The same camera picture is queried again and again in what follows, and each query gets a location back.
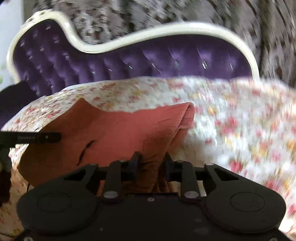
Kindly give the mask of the red pants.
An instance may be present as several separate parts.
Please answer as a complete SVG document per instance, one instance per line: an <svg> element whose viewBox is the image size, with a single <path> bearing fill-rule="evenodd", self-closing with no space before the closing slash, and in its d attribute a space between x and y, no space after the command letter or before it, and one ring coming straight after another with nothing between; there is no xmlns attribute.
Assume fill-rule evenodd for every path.
<svg viewBox="0 0 296 241"><path fill-rule="evenodd" d="M30 144L18 171L32 186L65 175L87 164L106 167L130 160L139 152L136 181L125 181L126 192L171 192L159 168L164 155L177 148L194 120L190 102L138 110L133 113L100 110L79 99L69 110L47 124L42 132L59 132L52 144Z"/></svg>

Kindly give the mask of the grey damask curtain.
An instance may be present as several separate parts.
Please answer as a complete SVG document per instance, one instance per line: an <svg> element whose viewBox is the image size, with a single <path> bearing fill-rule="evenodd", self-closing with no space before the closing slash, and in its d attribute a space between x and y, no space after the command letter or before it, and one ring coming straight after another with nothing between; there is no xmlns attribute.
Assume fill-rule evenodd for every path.
<svg viewBox="0 0 296 241"><path fill-rule="evenodd" d="M261 76L295 86L295 1L24 1L23 9L26 19L37 11L62 11L89 44L170 22L214 23L247 42Z"/></svg>

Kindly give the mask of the purple tufted white-framed headboard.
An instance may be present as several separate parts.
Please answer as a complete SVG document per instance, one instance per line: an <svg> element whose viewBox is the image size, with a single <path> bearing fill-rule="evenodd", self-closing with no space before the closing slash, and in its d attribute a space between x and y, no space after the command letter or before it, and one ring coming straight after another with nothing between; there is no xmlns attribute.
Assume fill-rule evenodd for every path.
<svg viewBox="0 0 296 241"><path fill-rule="evenodd" d="M32 15L12 40L6 65L15 83L41 97L88 82L138 76L259 78L255 56L234 32L219 25L158 25L90 45L60 11Z"/></svg>

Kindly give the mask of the floral bed sheet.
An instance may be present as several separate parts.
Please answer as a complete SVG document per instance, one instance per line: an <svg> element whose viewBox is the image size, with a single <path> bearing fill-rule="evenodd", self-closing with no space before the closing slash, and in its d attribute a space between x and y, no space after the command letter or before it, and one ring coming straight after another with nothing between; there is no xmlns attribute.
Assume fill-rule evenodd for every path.
<svg viewBox="0 0 296 241"><path fill-rule="evenodd" d="M138 77L67 87L27 103L5 131L39 131L85 99L105 111L132 112L191 102L193 125L172 157L212 162L278 192L287 211L280 230L295 239L295 90L276 80Z"/></svg>

